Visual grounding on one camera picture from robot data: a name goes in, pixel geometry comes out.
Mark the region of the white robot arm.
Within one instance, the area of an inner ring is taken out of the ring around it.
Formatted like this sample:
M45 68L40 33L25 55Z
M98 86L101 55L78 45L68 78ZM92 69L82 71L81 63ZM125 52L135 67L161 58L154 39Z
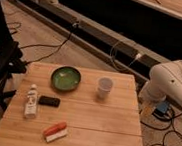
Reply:
M158 63L149 75L139 93L145 102L159 103L169 96L182 107L182 60Z

